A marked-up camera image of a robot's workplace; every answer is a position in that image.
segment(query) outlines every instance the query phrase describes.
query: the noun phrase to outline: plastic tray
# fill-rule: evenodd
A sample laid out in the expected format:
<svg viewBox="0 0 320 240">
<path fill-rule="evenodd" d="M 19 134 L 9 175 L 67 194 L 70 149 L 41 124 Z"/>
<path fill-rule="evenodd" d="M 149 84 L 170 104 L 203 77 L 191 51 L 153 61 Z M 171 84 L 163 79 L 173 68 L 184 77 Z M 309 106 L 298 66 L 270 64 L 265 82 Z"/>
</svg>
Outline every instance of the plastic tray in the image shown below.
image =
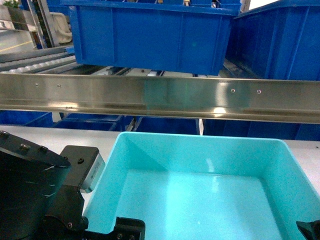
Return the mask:
<svg viewBox="0 0 320 240">
<path fill-rule="evenodd" d="M 54 126 L 57 129 L 81 129 L 81 130 L 99 130 L 99 131 L 114 131 L 116 123 L 103 121 L 71 121 L 62 120 Z"/>
<path fill-rule="evenodd" d="M 62 0 L 80 64 L 218 75 L 237 11 L 211 7 Z"/>
<path fill-rule="evenodd" d="M 319 22 L 319 0 L 281 0 L 242 13 L 227 59 L 263 79 L 320 80 Z"/>
<path fill-rule="evenodd" d="M 121 133 L 88 204 L 89 231 L 116 217 L 145 222 L 146 240 L 303 240 L 296 221 L 320 198 L 275 139 Z"/>
<path fill-rule="evenodd" d="M 54 123 L 51 112 L 5 110 L 0 111 L 0 124 L 28 127 L 51 127 Z"/>
<path fill-rule="evenodd" d="M 134 132 L 199 135 L 199 120 L 160 117 L 141 117 Z"/>
</svg>

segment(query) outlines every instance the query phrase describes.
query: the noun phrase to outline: blue plastic bin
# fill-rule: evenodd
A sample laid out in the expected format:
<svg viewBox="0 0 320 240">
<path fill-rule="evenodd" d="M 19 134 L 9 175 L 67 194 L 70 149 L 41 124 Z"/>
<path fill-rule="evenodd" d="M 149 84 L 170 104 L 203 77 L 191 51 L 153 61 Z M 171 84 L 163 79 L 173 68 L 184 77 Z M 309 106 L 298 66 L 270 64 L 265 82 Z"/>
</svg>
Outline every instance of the blue plastic bin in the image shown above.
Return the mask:
<svg viewBox="0 0 320 240">
<path fill-rule="evenodd" d="M 105 114 L 87 114 L 87 113 L 70 113 L 65 119 L 66 120 L 87 120 L 87 121 L 106 121 L 106 122 L 119 122 L 122 116 L 120 115 L 105 115 Z"/>
<path fill-rule="evenodd" d="M 297 123 L 210 120 L 203 121 L 203 135 L 295 140 L 300 129 Z"/>
<path fill-rule="evenodd" d="M 216 7 L 219 9 L 232 9 L 236 10 L 238 13 L 241 9 L 241 3 L 221 3 L 220 1 L 216 1 Z"/>
<path fill-rule="evenodd" d="M 219 0 L 221 4 L 241 4 L 241 0 Z"/>
<path fill-rule="evenodd" d="M 71 121 L 62 120 L 54 126 L 56 129 L 80 129 L 80 130 L 99 130 L 99 131 L 114 131 L 116 128 L 115 122 L 103 121 Z"/>
<path fill-rule="evenodd" d="M 126 132 L 85 216 L 143 220 L 146 240 L 303 240 L 320 197 L 283 141 Z"/>
<path fill-rule="evenodd" d="M 141 117 L 134 132 L 199 135 L 198 119 Z"/>
<path fill-rule="evenodd" d="M 211 7 L 212 0 L 191 0 L 190 5 L 193 7 Z"/>
<path fill-rule="evenodd" d="M 320 141 L 320 124 L 301 124 L 295 139 Z"/>
<path fill-rule="evenodd" d="M 0 111 L 0 125 L 19 125 L 27 127 L 51 127 L 52 113 L 42 111 Z"/>
<path fill-rule="evenodd" d="M 80 64 L 218 75 L 236 11 L 171 4 L 62 0 Z"/>
<path fill-rule="evenodd" d="M 320 80 L 319 23 L 319 0 L 281 0 L 242 13 L 227 59 L 259 78 Z"/>
<path fill-rule="evenodd" d="M 163 4 L 183 5 L 184 0 L 163 0 Z"/>
<path fill-rule="evenodd" d="M 71 113 L 66 116 L 64 121 L 90 121 L 90 122 L 114 122 L 116 124 L 114 130 L 123 132 L 127 130 L 128 125 L 132 121 L 132 116 L 127 115 L 104 115 L 104 114 L 84 114 Z"/>
</svg>

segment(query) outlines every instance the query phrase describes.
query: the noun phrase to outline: bolt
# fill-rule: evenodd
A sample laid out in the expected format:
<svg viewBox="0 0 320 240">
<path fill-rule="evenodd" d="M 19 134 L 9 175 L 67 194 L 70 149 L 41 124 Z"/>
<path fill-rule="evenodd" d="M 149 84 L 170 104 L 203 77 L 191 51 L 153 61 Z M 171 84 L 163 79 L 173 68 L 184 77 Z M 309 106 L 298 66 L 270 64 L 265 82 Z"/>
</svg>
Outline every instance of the bolt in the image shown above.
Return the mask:
<svg viewBox="0 0 320 240">
<path fill-rule="evenodd" d="M 84 161 L 85 161 L 85 160 L 84 160 L 83 158 L 80 158 L 80 159 L 78 160 L 78 164 L 82 164 Z"/>
<path fill-rule="evenodd" d="M 30 148 L 31 148 L 30 146 L 28 146 L 28 145 L 26 145 L 26 144 L 24 144 L 24 143 L 21 143 L 21 144 L 20 144 L 20 149 L 21 149 L 21 150 L 29 151 Z"/>
<path fill-rule="evenodd" d="M 6 131 L 0 131 L 0 138 L 7 139 L 9 135 L 10 134 Z"/>
<path fill-rule="evenodd" d="M 123 237 L 122 234 L 121 234 L 121 233 L 118 233 L 118 235 L 116 236 L 116 239 L 117 239 L 117 240 L 120 240 L 120 239 L 122 239 L 122 237 Z"/>
<path fill-rule="evenodd" d="M 48 148 L 45 147 L 45 146 L 41 146 L 41 147 L 39 148 L 39 151 L 40 151 L 40 152 L 43 152 L 43 153 L 46 153 L 46 152 L 48 152 Z"/>
</svg>

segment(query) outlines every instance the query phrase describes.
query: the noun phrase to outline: metal rail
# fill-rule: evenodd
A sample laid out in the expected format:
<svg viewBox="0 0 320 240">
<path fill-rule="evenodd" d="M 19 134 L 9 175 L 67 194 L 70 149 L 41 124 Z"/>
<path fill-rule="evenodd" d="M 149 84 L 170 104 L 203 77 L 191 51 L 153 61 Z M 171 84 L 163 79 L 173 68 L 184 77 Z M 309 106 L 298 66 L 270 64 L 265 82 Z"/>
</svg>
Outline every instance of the metal rail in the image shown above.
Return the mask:
<svg viewBox="0 0 320 240">
<path fill-rule="evenodd" d="M 320 123 L 320 82 L 0 74 L 0 109 Z"/>
</svg>

